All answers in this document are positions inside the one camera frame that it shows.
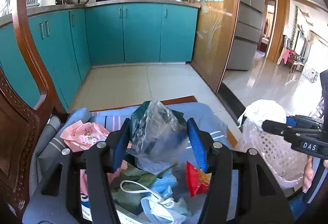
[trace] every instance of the metal screw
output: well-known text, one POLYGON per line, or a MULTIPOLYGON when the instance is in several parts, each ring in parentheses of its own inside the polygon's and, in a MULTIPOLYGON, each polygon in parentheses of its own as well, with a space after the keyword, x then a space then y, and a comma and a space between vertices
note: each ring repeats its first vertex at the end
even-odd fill
POLYGON ((214 142, 214 143, 213 143, 213 147, 216 148, 216 149, 220 149, 220 148, 223 147, 223 145, 222 145, 222 143, 220 143, 220 142, 214 142))
POLYGON ((97 143, 97 147, 98 148, 104 148, 104 147, 106 147, 106 142, 104 142, 104 141, 98 142, 97 143))
POLYGON ((250 148, 250 149, 248 150, 248 152, 249 152, 251 155, 257 155, 257 150, 254 149, 254 148, 250 148))
POLYGON ((70 153, 70 149, 69 148, 65 148, 62 150, 62 155, 68 155, 70 153))

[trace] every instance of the wooden table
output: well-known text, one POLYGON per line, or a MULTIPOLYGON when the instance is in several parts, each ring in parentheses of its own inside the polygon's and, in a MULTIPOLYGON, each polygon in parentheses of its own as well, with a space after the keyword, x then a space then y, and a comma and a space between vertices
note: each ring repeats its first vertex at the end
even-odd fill
MULTIPOLYGON (((169 104, 179 104, 179 103, 195 103, 195 102, 197 102, 197 100, 196 100, 195 96, 186 96, 186 97, 180 97, 180 98, 176 98, 176 99, 164 100, 161 102, 163 103, 163 105, 169 105, 169 104)), ((109 108, 109 109, 103 109, 103 110, 93 110, 91 112, 122 109, 122 108, 126 108, 126 107, 129 107, 129 106, 122 106, 122 107, 109 108)), ((230 144, 232 145, 232 147, 236 146, 237 140, 232 135, 232 133, 230 132, 229 129, 227 130, 227 139, 230 142, 230 144)))

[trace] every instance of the crumpled face mask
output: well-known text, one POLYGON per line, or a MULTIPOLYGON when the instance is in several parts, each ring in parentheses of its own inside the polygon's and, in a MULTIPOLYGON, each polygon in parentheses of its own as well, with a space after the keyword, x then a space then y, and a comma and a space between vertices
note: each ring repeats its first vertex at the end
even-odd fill
POLYGON ((141 206, 145 215, 153 224, 181 224, 186 220, 190 212, 187 210, 186 202, 180 198, 175 202, 172 198, 172 188, 168 186, 167 190, 160 195, 146 186, 134 181, 124 180, 120 187, 122 191, 128 193, 143 193, 150 192, 151 195, 141 199, 141 206), (141 186, 144 190, 128 191, 123 188, 124 183, 135 183, 141 186))

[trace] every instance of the white garbage bag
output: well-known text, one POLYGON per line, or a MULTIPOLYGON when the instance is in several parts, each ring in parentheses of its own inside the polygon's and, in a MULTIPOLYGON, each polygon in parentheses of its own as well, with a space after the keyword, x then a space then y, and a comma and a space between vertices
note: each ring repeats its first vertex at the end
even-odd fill
POLYGON ((307 157, 290 148, 282 136, 264 132, 262 123, 272 120, 286 123, 286 112, 282 106, 271 100, 257 100, 248 107, 238 119, 241 125, 243 116, 242 138, 234 150, 246 152, 255 148, 263 157, 282 189, 296 187, 302 182, 307 157))

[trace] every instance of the refrigerator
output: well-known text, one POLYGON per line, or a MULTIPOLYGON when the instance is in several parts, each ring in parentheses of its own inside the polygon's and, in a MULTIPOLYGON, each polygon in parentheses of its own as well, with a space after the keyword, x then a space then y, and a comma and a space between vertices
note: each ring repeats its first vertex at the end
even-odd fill
POLYGON ((240 0, 227 69, 249 70, 261 35, 265 0, 240 0))

